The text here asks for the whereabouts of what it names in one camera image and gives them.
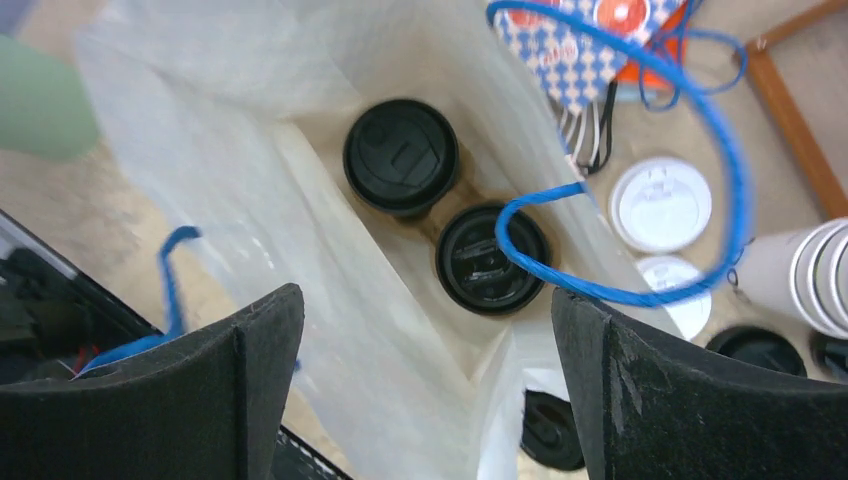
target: bag handle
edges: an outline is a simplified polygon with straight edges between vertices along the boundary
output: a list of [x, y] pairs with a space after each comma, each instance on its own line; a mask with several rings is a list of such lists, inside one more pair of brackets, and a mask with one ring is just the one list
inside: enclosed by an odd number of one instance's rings
[[168, 331], [164, 335], [148, 335], [103, 352], [91, 359], [74, 378], [79, 378], [91, 369], [146, 352], [151, 348], [158, 347], [185, 334], [185, 319], [183, 318], [183, 310], [180, 304], [179, 290], [168, 257], [180, 243], [200, 238], [200, 236], [200, 230], [197, 227], [183, 225], [171, 232], [165, 243], [162, 244], [162, 248], [159, 249], [159, 254], [156, 256], [162, 276], [162, 288], [164, 289], [165, 296], [165, 319], [168, 323]]
[[689, 96], [695, 109], [704, 119], [708, 130], [718, 146], [724, 161], [726, 172], [725, 190], [730, 201], [725, 225], [725, 238], [721, 259], [708, 270], [700, 279], [682, 286], [665, 289], [658, 292], [631, 292], [618, 288], [607, 287], [589, 282], [574, 275], [555, 270], [519, 252], [509, 238], [507, 226], [516, 212], [527, 205], [541, 205], [573, 195], [586, 193], [582, 183], [572, 183], [552, 188], [542, 192], [531, 193], [509, 202], [501, 211], [495, 224], [495, 236], [504, 254], [513, 263], [528, 273], [559, 287], [581, 293], [583, 295], [622, 305], [657, 308], [669, 303], [679, 302], [702, 295], [722, 281], [728, 270], [732, 268], [737, 252], [745, 246], [748, 230], [751, 224], [751, 181], [747, 161], [736, 136], [730, 129], [727, 120], [721, 115], [714, 103], [707, 97], [705, 90], [695, 84], [677, 65], [663, 60], [654, 53], [646, 51], [641, 45], [628, 42], [614, 34], [598, 27], [584, 23], [575, 15], [565, 13], [553, 7], [519, 0], [499, 0], [489, 4], [486, 17], [490, 26], [494, 25], [495, 14], [501, 10], [525, 10], [547, 16], [568, 25], [575, 33], [582, 33], [606, 44], [613, 50], [624, 53], [658, 75], [674, 84], [680, 91]]

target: white paper cup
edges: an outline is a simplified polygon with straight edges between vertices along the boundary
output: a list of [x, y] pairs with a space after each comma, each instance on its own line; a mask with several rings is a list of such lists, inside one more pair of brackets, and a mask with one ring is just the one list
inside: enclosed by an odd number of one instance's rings
[[[694, 265], [672, 255], [643, 258], [636, 262], [636, 268], [655, 291], [674, 288], [701, 276]], [[683, 337], [691, 342], [710, 320], [712, 305], [712, 294], [705, 293], [666, 305], [665, 309]]]
[[613, 228], [630, 247], [646, 253], [686, 247], [707, 228], [711, 214], [707, 180], [692, 165], [671, 157], [633, 165], [610, 194]]
[[757, 237], [745, 247], [736, 265], [736, 289], [752, 303], [774, 312], [798, 318], [817, 329], [812, 317], [798, 299], [795, 271], [801, 252], [820, 231], [833, 225]]
[[842, 252], [836, 267], [836, 291], [839, 292], [842, 307], [848, 310], [848, 251]]
[[813, 233], [808, 243], [802, 248], [798, 257], [798, 265], [795, 269], [795, 283], [798, 291], [798, 301], [803, 307], [803, 316], [816, 330], [835, 338], [848, 338], [848, 328], [840, 325], [824, 309], [818, 295], [816, 294], [816, 266], [822, 252], [840, 229], [846, 223], [839, 219], [828, 222]]
[[843, 301], [848, 292], [839, 290], [839, 263], [848, 250], [848, 221], [830, 238], [821, 251], [814, 268], [815, 292], [819, 301], [838, 327], [848, 331], [848, 309]]

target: wooden frame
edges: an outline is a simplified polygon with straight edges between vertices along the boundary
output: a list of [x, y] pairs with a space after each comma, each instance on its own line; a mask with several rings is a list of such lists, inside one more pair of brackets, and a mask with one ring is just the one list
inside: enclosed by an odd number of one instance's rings
[[798, 166], [830, 218], [848, 217], [848, 198], [798, 105], [780, 76], [769, 48], [848, 7], [848, 0], [825, 0], [757, 36], [745, 46], [748, 79], [789, 144]]

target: white cup lid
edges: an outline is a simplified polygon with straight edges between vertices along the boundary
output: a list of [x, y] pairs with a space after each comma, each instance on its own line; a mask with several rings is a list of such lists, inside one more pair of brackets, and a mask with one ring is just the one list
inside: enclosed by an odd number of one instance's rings
[[612, 224], [631, 247], [669, 253], [691, 244], [707, 227], [712, 194], [704, 176], [671, 157], [640, 162], [610, 196]]
[[848, 310], [848, 248], [839, 256], [836, 266], [836, 291], [845, 310]]
[[[654, 291], [674, 288], [701, 276], [694, 265], [671, 255], [643, 258], [636, 262], [636, 268]], [[665, 308], [683, 337], [692, 340], [709, 321], [712, 305], [712, 295], [705, 293]]]

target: black cord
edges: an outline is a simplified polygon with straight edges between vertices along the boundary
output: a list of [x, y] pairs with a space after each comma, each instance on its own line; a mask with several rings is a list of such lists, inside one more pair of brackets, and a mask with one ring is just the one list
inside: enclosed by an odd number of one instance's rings
[[610, 155], [612, 154], [612, 114], [615, 109], [615, 95], [618, 92], [618, 82], [610, 82], [607, 87], [607, 98], [604, 101], [604, 110], [601, 113], [601, 118], [598, 120], [598, 135], [603, 135], [606, 132], [605, 146], [606, 151], [602, 154], [601, 149], [595, 154], [592, 163], [589, 165], [578, 165], [586, 171], [586, 176], [594, 175], [600, 172], [609, 163]]

